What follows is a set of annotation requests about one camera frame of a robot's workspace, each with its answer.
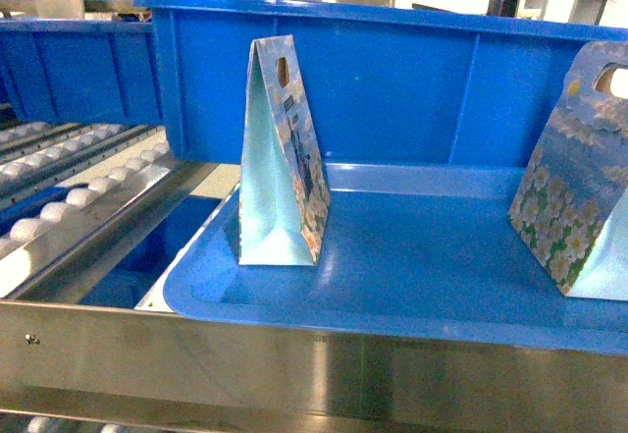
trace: gift bag handle hole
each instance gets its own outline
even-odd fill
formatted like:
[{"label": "gift bag handle hole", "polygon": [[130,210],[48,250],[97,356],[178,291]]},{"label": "gift bag handle hole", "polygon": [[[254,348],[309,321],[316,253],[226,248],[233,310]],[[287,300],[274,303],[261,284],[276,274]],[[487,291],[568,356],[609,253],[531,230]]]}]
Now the gift bag handle hole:
[{"label": "gift bag handle hole", "polygon": [[281,87],[286,87],[290,82],[290,70],[288,69],[286,57],[282,57],[277,61],[277,78]]},{"label": "gift bag handle hole", "polygon": [[596,81],[596,91],[628,99],[628,68],[619,65],[606,66]]}]

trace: background blue bin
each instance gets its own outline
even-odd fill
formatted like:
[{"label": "background blue bin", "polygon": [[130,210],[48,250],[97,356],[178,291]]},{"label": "background blue bin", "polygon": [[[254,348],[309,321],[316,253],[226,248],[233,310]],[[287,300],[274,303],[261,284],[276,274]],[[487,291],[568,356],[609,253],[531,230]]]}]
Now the background blue bin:
[{"label": "background blue bin", "polygon": [[255,38],[293,35],[328,161],[487,166],[527,164],[585,43],[628,40],[621,28],[331,3],[135,2],[153,10],[173,151],[209,162],[240,161]]},{"label": "background blue bin", "polygon": [[162,123],[149,24],[4,21],[0,51],[22,121]]}]

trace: bin floor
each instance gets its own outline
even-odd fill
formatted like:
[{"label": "bin floor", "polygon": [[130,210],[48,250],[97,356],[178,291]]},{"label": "bin floor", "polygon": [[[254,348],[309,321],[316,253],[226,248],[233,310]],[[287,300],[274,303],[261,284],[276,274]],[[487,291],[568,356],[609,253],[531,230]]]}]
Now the bin floor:
[{"label": "bin floor", "polygon": [[415,168],[366,172],[361,190],[329,172],[317,267],[238,266],[234,195],[171,272],[167,303],[200,320],[628,352],[628,303],[565,298],[510,227],[520,170]]}]

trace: metal rail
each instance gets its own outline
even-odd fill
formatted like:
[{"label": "metal rail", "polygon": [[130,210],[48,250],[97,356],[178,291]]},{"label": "metal rail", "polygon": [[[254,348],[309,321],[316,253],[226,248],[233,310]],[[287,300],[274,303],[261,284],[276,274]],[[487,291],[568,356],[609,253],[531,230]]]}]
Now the metal rail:
[{"label": "metal rail", "polygon": [[79,150],[47,166],[25,173],[18,181],[0,186],[0,211],[34,195],[42,189],[54,186],[70,176],[110,157],[140,140],[156,134],[157,129],[145,126],[135,127],[113,135],[94,145]]},{"label": "metal rail", "polygon": [[0,296],[79,302],[217,165],[166,156],[0,260]]},{"label": "metal rail", "polygon": [[180,431],[628,430],[628,360],[0,303],[0,408]]},{"label": "metal rail", "polygon": [[90,131],[94,126],[65,124],[42,134],[29,135],[0,146],[0,164],[26,156],[42,148]]}]

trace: floral gift bag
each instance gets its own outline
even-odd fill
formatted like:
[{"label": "floral gift bag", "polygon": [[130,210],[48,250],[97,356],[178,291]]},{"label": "floral gift bag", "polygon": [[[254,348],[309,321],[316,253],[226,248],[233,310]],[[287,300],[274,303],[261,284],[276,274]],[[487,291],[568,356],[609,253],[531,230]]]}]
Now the floral gift bag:
[{"label": "floral gift bag", "polygon": [[625,69],[628,44],[583,47],[510,207],[566,296],[628,300],[628,100],[613,95]]},{"label": "floral gift bag", "polygon": [[316,265],[330,192],[291,35],[251,45],[241,165],[239,263]]}]

